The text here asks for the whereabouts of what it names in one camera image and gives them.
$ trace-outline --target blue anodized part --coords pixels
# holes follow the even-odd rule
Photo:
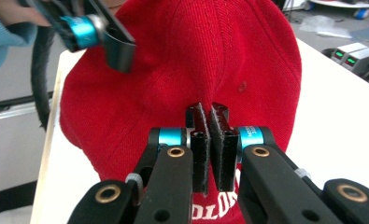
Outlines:
[[[99,44],[97,30],[88,17],[64,16],[61,19],[67,21],[80,49],[87,49]]]
[[[159,144],[167,146],[181,145],[181,129],[180,128],[161,128],[159,135]]]
[[[263,144],[263,132],[256,126],[245,126],[237,128],[240,133],[240,140],[242,143],[242,151],[245,147],[250,145]]]

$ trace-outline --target red cap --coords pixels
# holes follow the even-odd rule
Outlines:
[[[228,106],[233,127],[269,127],[285,150],[301,58],[272,1],[129,0],[116,16],[137,44],[132,73],[110,69],[103,49],[88,49],[66,78],[61,102],[65,136],[102,180],[124,180],[149,130],[185,127],[185,109],[197,102],[206,110],[212,102]],[[202,209],[194,207],[194,222],[240,223],[237,206],[225,212],[220,203],[231,207],[235,198],[213,186],[206,198],[195,195]]]

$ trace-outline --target human hand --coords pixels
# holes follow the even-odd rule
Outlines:
[[[31,22],[40,26],[50,25],[34,8],[21,7],[17,0],[0,0],[0,22],[5,26],[19,22]]]

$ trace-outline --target table surface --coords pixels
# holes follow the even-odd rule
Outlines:
[[[369,188],[369,84],[298,41],[303,63],[300,102],[287,150],[322,188],[350,179]],[[59,125],[62,86],[82,52],[61,55],[31,223],[66,223],[86,191],[99,181],[82,150]]]

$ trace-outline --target black cable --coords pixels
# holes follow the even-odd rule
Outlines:
[[[31,84],[35,99],[35,108],[41,127],[47,130],[50,116],[50,98],[47,88],[47,67],[50,60],[50,47],[55,31],[51,27],[38,27],[31,67]]]

